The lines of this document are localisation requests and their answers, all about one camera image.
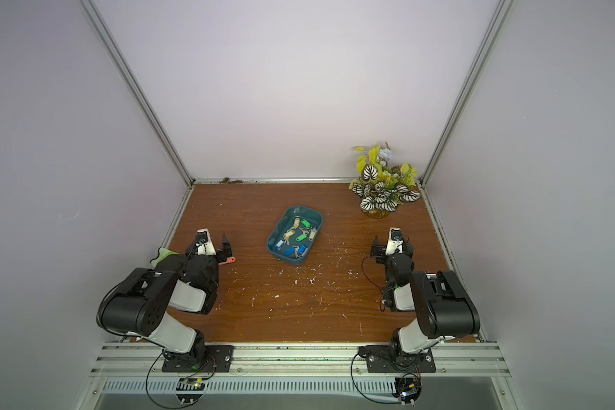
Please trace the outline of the teal plastic storage box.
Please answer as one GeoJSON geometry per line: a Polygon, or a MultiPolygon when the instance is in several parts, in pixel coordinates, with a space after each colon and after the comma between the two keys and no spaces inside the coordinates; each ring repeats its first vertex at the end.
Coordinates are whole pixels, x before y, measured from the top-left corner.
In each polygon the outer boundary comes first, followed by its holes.
{"type": "Polygon", "coordinates": [[[307,207],[300,206],[300,205],[295,205],[295,206],[288,208],[283,214],[283,216],[280,218],[276,227],[273,229],[271,235],[266,241],[267,242],[266,248],[268,249],[268,252],[272,256],[276,257],[279,261],[286,262],[292,266],[302,265],[302,263],[304,263],[304,261],[308,257],[308,254],[311,251],[313,245],[315,244],[315,241],[319,235],[320,229],[323,225],[323,221],[324,221],[323,215],[320,212],[312,208],[307,208],[307,207]],[[292,226],[293,226],[293,222],[295,218],[300,218],[301,220],[308,220],[312,224],[312,227],[310,229],[307,229],[303,227],[302,224],[300,224],[300,227],[298,227],[297,229],[293,229],[292,226]],[[318,231],[316,238],[314,239],[313,242],[309,242],[308,238],[306,238],[300,243],[297,242],[298,236],[302,234],[306,234],[307,236],[309,236],[309,232],[312,229],[316,229],[318,231]],[[295,230],[296,234],[290,238],[290,242],[288,242],[288,244],[285,243],[281,249],[276,250],[275,249],[276,243],[280,241],[280,239],[283,239],[283,235],[289,230],[295,230]],[[297,254],[295,256],[294,255],[291,255],[291,256],[284,255],[284,252],[288,248],[297,247],[298,249],[303,244],[307,247],[307,250],[303,257],[299,258],[297,254]]]}

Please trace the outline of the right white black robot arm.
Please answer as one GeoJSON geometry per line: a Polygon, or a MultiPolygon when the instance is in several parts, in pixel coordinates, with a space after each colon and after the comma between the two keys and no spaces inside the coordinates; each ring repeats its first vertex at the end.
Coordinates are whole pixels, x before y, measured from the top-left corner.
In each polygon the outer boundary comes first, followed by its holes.
{"type": "Polygon", "coordinates": [[[454,271],[418,271],[414,247],[402,231],[392,228],[386,244],[372,241],[370,256],[384,267],[380,307],[413,313],[414,320],[395,330],[384,356],[395,362],[412,360],[439,343],[480,331],[478,309],[454,271]]]}

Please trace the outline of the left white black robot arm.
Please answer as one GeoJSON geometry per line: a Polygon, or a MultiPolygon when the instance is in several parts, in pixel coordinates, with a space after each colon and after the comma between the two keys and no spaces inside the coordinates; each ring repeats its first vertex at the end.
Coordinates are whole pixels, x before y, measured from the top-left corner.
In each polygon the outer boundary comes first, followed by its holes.
{"type": "Polygon", "coordinates": [[[227,236],[218,249],[207,229],[198,230],[183,253],[160,248],[148,268],[134,269],[108,292],[99,305],[97,324],[115,336],[143,338],[185,366],[202,365],[208,360],[203,333],[167,310],[209,314],[220,288],[220,265],[232,257],[227,236]]]}

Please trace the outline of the pink eraser block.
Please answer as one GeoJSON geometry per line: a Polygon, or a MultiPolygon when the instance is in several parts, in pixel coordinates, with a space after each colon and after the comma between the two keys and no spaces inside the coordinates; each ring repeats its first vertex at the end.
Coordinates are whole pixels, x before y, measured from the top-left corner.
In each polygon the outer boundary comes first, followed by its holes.
{"type": "Polygon", "coordinates": [[[222,261],[220,264],[221,265],[227,265],[227,264],[232,264],[235,261],[237,261],[237,258],[235,256],[231,256],[231,257],[228,257],[227,259],[225,259],[225,261],[222,261]]]}

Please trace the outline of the black green work glove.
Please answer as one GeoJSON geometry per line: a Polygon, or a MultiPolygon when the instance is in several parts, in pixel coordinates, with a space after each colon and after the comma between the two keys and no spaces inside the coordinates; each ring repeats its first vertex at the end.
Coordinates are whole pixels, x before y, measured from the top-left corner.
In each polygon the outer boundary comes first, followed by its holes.
{"type": "Polygon", "coordinates": [[[150,261],[153,269],[157,272],[178,272],[186,266],[187,258],[184,254],[171,251],[167,248],[159,248],[157,257],[150,261]]]}

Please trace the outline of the artificial potted plant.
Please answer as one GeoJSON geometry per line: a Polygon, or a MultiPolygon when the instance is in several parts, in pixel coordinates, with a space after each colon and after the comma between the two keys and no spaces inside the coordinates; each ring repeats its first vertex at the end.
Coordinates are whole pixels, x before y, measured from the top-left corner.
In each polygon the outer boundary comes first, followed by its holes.
{"type": "Polygon", "coordinates": [[[357,146],[357,177],[348,186],[360,199],[365,215],[382,219],[395,213],[401,205],[416,203],[422,198],[418,188],[418,171],[409,163],[392,165],[393,151],[387,143],[357,146]]]}

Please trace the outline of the left controller board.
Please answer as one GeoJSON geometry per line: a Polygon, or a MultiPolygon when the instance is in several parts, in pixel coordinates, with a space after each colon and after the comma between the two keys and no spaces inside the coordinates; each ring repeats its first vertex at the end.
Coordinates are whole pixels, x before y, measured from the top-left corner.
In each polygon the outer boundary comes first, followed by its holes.
{"type": "Polygon", "coordinates": [[[175,394],[181,408],[194,405],[203,396],[205,388],[206,382],[203,379],[180,378],[176,384],[175,394]]]}

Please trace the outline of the controller board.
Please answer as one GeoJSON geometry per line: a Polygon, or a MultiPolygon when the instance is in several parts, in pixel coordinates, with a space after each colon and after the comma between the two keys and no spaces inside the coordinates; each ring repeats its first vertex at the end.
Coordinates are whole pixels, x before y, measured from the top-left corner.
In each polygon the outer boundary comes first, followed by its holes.
{"type": "Polygon", "coordinates": [[[405,373],[395,379],[395,388],[395,396],[401,405],[413,406],[420,399],[423,391],[421,377],[416,373],[405,373]]]}
{"type": "Polygon", "coordinates": [[[194,405],[203,396],[205,388],[206,382],[203,379],[180,378],[176,384],[175,394],[181,408],[194,405]]]}

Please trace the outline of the right controller board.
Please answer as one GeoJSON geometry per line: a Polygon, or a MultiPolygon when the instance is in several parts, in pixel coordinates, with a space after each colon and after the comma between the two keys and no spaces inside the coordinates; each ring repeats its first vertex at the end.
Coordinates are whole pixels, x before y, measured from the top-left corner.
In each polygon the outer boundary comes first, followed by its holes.
{"type": "Polygon", "coordinates": [[[405,373],[395,379],[395,388],[395,396],[401,405],[413,406],[420,399],[423,391],[421,377],[416,373],[405,373]]]}

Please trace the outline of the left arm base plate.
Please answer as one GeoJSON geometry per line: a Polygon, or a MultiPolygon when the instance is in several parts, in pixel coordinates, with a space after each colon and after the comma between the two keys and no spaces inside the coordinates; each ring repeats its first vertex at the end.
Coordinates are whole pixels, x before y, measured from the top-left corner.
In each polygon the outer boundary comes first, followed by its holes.
{"type": "Polygon", "coordinates": [[[163,353],[162,372],[229,372],[234,346],[200,345],[189,353],[163,353]]]}

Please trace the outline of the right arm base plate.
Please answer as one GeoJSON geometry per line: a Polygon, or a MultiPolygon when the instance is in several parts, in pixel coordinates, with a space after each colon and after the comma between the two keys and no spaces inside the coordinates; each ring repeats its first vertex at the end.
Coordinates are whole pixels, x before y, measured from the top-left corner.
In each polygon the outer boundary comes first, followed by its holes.
{"type": "Polygon", "coordinates": [[[435,373],[437,371],[432,351],[407,354],[389,345],[364,345],[358,348],[358,355],[370,373],[435,373]]]}

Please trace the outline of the aluminium front rail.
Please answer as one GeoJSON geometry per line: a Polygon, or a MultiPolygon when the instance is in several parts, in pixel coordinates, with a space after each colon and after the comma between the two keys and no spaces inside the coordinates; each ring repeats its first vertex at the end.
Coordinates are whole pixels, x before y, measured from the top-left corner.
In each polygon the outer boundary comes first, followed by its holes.
{"type": "MultiPolygon", "coordinates": [[[[359,357],[360,343],[234,343],[229,372],[218,376],[304,376],[343,377],[398,374],[370,373],[359,357]]],[[[435,359],[434,377],[507,377],[510,372],[496,343],[442,343],[430,348],[435,359]]],[[[187,375],[190,372],[162,372],[164,358],[151,343],[106,343],[92,366],[92,377],[156,377],[187,375]]]]}

